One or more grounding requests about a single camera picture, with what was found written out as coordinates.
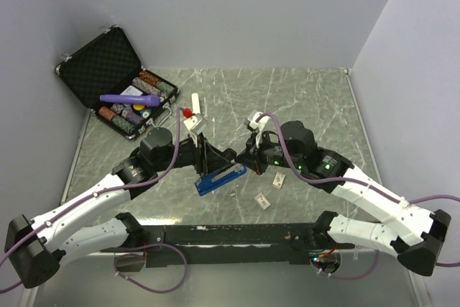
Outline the blue stapler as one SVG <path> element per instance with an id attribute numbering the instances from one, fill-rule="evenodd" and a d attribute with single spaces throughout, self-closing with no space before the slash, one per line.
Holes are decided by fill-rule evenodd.
<path id="1" fill-rule="evenodd" d="M 247 168 L 244 165 L 235 163 L 230 168 L 224 168 L 223 170 L 200 177 L 195 182 L 195 188 L 199 196 L 205 196 L 243 176 L 246 172 Z"/>

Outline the white stapler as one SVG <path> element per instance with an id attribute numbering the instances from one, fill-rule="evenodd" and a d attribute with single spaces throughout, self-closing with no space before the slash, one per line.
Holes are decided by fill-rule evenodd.
<path id="1" fill-rule="evenodd" d="M 198 93 L 191 94 L 192 111 L 194 114 L 201 114 L 201 103 Z"/>

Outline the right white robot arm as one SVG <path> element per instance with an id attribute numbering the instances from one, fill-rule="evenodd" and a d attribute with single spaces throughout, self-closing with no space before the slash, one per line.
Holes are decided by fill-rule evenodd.
<path id="1" fill-rule="evenodd" d="M 324 211 L 313 238 L 322 248 L 353 244 L 392 255 L 406 269 L 429 277 L 438 262 L 451 216 L 430 211 L 391 192 L 339 153 L 318 146 L 311 130 L 300 121 L 275 122 L 277 141 L 265 130 L 273 114 L 255 112 L 244 124 L 251 132 L 236 161 L 256 174 L 269 166 L 289 168 L 296 177 L 332 196 L 354 204 L 374 217 L 359 221 Z"/>

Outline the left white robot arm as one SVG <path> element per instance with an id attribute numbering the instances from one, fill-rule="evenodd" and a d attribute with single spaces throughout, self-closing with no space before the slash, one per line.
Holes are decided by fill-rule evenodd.
<path id="1" fill-rule="evenodd" d="M 95 186 L 45 214 L 28 219 L 21 214 L 9 222 L 5 258 L 25 288 L 49 280 L 62 266 L 87 254 L 141 244 L 142 228 L 129 213 L 100 226 L 88 222 L 134 200 L 173 169 L 192 166 L 200 196 L 220 188 L 247 171 L 236 163 L 232 149 L 220 151 L 202 135 L 174 137 L 166 128 L 153 129 L 127 159 Z"/>

